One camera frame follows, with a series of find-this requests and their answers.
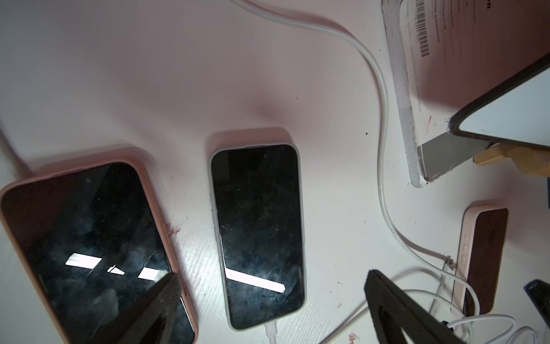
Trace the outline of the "pink case phone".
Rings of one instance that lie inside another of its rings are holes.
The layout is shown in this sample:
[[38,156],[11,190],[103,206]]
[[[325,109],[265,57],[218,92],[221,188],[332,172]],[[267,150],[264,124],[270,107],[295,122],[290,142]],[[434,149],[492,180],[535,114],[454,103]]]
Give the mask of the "pink case phone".
[[65,343],[105,343],[118,316],[179,272],[149,175],[129,159],[11,183],[1,220]]

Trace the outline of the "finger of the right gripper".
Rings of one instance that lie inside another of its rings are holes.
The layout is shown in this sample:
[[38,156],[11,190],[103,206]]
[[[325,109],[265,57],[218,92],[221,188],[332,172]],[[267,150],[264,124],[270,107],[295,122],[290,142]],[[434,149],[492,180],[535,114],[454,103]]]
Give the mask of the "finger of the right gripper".
[[550,326],[550,285],[547,282],[535,279],[524,286],[524,291],[534,304],[547,327]]

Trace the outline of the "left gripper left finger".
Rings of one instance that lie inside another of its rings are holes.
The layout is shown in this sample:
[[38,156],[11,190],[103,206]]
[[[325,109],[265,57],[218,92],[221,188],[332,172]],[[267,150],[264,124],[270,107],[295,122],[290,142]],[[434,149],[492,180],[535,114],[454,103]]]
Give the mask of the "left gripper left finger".
[[169,272],[89,342],[168,343],[180,297],[179,278]]

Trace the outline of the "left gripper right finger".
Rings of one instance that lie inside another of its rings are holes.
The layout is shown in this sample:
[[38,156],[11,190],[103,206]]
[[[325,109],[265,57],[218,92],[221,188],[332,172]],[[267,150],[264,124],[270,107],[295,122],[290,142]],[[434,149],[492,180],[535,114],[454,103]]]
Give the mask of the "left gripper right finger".
[[382,272],[368,272],[365,297],[379,343],[462,343]]

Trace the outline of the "light case phone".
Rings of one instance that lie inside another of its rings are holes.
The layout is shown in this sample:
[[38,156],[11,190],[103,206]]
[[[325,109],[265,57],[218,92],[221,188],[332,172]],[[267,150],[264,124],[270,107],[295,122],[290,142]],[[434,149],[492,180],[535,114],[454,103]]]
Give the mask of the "light case phone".
[[298,311],[306,300],[298,150],[219,150],[209,174],[229,325],[244,331]]

